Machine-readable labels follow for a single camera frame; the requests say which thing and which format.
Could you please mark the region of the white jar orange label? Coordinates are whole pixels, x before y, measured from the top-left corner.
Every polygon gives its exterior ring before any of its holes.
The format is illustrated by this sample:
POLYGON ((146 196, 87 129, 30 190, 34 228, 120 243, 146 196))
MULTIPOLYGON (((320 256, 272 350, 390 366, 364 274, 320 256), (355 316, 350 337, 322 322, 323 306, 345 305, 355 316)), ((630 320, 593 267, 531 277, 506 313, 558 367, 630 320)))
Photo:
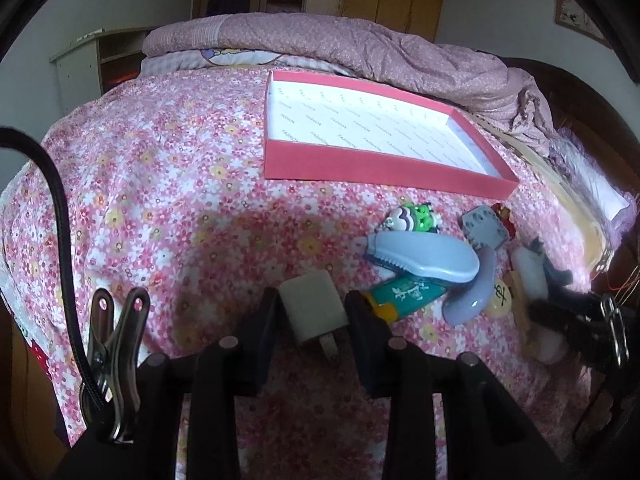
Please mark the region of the white jar orange label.
POLYGON ((537 361, 551 365, 561 361, 566 355, 568 344, 565 338, 547 327, 541 326, 530 317, 528 308, 535 300, 547 300, 549 289, 539 257, 528 248, 520 246, 510 255, 512 268, 521 278, 527 298, 527 313, 532 323, 532 332, 539 346, 537 361))

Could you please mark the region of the green battery-shaped tube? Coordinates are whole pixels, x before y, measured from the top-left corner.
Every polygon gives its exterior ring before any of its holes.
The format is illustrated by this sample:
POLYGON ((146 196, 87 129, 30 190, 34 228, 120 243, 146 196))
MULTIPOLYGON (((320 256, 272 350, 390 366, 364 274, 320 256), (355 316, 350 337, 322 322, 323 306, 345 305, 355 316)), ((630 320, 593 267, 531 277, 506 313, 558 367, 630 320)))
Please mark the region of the green battery-shaped tube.
POLYGON ((446 287, 410 278, 394 278, 362 292, 374 314, 387 324, 395 323, 444 296, 446 287))

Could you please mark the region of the white USB charger cube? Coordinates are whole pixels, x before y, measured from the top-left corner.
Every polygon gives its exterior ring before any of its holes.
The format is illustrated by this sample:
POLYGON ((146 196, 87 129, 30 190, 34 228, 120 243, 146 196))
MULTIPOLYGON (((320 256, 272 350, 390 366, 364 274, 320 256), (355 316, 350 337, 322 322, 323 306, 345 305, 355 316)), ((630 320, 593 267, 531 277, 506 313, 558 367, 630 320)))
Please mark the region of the white USB charger cube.
POLYGON ((340 358, 333 333, 348 325, 343 301, 327 270, 291 278, 278 287, 298 344, 315 341, 331 362, 340 358))

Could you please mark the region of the green and white toy figure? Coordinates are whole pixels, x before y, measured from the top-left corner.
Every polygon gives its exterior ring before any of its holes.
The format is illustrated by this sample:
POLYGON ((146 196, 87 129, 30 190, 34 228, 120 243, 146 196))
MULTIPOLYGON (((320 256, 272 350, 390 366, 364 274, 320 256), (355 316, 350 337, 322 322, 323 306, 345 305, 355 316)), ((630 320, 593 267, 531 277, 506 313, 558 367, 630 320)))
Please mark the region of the green and white toy figure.
POLYGON ((430 203, 405 203, 392 209, 376 228, 378 231, 437 233, 442 216, 430 203))

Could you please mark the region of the grey studded building plate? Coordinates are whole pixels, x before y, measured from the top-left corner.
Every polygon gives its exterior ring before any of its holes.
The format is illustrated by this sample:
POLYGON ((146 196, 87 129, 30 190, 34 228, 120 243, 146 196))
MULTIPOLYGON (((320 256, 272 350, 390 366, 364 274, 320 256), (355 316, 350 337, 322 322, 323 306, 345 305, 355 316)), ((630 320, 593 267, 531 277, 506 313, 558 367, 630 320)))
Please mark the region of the grey studded building plate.
POLYGON ((466 240, 475 250, 482 247, 498 250, 510 240, 509 231, 498 214, 485 205, 462 214, 460 226, 466 240))

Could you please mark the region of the purple curved plastic track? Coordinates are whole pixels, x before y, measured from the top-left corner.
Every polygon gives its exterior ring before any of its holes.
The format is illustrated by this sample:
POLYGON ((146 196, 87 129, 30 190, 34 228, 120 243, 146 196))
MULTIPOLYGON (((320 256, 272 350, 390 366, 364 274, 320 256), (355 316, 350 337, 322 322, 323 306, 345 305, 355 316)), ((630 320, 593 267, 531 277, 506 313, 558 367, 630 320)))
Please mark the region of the purple curved plastic track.
POLYGON ((498 257, 495 249, 483 246, 477 252, 480 268, 469 284, 451 289, 442 303, 442 317, 450 326, 472 320, 483 311, 494 293, 498 257))

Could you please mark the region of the wooden Chinese chess piece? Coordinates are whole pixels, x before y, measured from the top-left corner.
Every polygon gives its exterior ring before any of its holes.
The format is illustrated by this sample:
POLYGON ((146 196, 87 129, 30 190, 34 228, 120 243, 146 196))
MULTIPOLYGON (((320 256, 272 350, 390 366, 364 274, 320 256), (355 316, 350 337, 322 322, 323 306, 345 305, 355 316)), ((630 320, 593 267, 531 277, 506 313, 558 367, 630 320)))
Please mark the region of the wooden Chinese chess piece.
POLYGON ((495 281, 494 292, 491 294, 488 303, 484 307, 484 315, 492 320, 504 318, 512 310, 512 294, 509 286, 498 278, 495 281))

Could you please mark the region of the metal spring clamp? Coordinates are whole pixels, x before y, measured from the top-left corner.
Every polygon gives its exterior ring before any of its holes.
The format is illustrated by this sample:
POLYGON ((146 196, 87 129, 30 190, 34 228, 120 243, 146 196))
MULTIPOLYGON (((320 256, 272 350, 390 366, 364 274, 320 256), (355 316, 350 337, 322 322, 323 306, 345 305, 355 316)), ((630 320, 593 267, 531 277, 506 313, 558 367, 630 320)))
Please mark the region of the metal spring clamp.
POLYGON ((116 442, 128 443, 134 438, 140 408, 138 356, 150 305, 149 294, 142 287, 128 292, 119 313, 106 289, 98 289, 92 298, 87 358, 98 398, 105 406, 99 408, 88 387, 81 386, 81 414, 88 426, 97 424, 116 442))

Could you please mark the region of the white lilac pillow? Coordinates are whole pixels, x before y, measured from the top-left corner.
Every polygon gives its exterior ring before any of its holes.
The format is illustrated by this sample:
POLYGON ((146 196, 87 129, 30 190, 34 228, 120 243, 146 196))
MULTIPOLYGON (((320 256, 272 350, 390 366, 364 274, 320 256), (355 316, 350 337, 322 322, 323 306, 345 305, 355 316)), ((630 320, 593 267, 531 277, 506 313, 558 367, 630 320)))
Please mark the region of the white lilac pillow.
POLYGON ((572 129, 558 129, 558 137, 550 141, 549 162, 593 206, 613 235, 621 237, 631 230, 638 214, 636 196, 608 180, 572 129))

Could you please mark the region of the small red figurine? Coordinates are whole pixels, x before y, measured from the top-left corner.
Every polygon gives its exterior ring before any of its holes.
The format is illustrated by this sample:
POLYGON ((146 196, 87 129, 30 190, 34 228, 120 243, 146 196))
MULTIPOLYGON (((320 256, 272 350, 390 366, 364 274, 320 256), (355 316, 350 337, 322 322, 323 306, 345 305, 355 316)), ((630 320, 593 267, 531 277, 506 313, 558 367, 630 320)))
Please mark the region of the small red figurine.
POLYGON ((511 209, 503 205, 503 203, 495 203, 491 206, 491 209, 499 218, 506 232, 508 232, 508 239, 513 240, 516 235, 516 227, 511 220, 511 209))

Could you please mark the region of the pink floral bedsheet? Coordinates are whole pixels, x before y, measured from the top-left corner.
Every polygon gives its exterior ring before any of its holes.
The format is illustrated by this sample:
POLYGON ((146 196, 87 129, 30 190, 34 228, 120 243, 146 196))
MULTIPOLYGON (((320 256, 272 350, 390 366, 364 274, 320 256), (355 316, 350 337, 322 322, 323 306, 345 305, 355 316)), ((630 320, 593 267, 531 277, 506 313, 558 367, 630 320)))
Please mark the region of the pink floral bedsheet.
MULTIPOLYGON (((343 296, 390 278, 356 256, 350 243, 396 206, 429 202, 444 220, 440 232, 463 238, 460 214, 491 203, 416 188, 266 180, 270 75, 268 67, 242 67, 136 79, 51 127, 42 144, 68 197, 85 344, 99 287, 111 292, 118 313, 130 289, 149 291, 141 359, 151 352, 188 356, 230 332, 267 286, 327 270, 343 296)), ((506 204, 521 241, 539 237, 553 263, 573 271, 572 288, 589 290, 584 239, 572 217, 525 160, 491 133, 480 133, 520 181, 506 204)), ((32 162, 1 196, 1 289, 48 358, 74 443, 85 429, 81 379, 65 327, 51 195, 32 162)), ((394 324, 394 332, 438 356, 478 353, 544 434, 533 404, 549 373, 523 359, 512 316, 481 315, 449 327, 441 304, 394 324)), ((336 339, 337 369, 286 344, 260 398, 239 400, 245 478, 381 478, 388 403, 367 399, 346 334, 336 339)))

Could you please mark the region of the dark wooden headboard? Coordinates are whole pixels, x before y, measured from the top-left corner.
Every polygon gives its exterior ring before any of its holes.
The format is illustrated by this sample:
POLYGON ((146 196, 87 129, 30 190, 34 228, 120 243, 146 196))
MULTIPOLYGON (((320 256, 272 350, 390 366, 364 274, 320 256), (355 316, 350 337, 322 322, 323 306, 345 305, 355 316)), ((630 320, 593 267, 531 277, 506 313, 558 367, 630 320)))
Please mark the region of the dark wooden headboard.
POLYGON ((604 272, 596 272, 597 289, 617 295, 639 290, 639 141, 622 116, 600 94, 567 70, 528 58, 505 58, 504 64, 531 74, 547 99, 553 125, 570 128, 614 185, 636 196, 638 214, 621 237, 608 231, 615 250, 604 272))

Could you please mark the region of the red shallow cardboard box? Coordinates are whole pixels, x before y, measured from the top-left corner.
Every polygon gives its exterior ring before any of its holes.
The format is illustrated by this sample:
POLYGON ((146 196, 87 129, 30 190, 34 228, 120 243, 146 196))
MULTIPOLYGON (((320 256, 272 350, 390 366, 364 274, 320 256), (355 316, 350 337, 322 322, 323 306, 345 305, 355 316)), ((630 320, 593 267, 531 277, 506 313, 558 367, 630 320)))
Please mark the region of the red shallow cardboard box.
POLYGON ((264 175, 506 200, 518 178, 461 112, 384 84, 272 72, 264 175))

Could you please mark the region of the mauve quilted duvet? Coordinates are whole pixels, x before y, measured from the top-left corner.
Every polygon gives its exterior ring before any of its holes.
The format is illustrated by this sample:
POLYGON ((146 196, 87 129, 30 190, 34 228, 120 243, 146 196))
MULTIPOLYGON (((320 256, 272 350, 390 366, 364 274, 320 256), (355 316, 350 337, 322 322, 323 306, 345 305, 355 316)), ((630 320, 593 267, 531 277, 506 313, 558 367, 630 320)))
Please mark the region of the mauve quilted duvet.
POLYGON ((541 156, 558 135, 547 99, 525 70, 492 54, 433 44, 361 18, 307 13, 198 18, 153 30, 142 51, 155 58, 207 48, 264 50, 339 65, 359 78, 454 103, 541 156))

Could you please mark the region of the white bedside shelf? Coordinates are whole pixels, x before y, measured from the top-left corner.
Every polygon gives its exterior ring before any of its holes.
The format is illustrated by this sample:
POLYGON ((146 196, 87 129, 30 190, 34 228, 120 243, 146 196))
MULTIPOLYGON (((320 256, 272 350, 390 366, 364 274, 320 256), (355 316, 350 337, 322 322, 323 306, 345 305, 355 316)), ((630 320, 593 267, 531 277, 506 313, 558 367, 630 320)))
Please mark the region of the white bedside shelf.
POLYGON ((98 29, 51 56, 63 114, 70 114, 78 106, 137 78, 144 59, 142 46, 152 30, 152 27, 98 29))

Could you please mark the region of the framed wall picture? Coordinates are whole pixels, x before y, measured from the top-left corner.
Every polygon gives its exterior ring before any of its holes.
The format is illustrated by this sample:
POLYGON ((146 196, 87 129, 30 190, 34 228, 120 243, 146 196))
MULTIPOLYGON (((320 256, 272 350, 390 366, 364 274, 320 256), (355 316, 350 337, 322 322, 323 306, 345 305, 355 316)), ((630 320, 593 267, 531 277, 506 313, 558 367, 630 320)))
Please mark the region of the framed wall picture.
POLYGON ((612 49, 600 28, 576 0, 555 0, 554 21, 556 24, 578 32, 612 49))

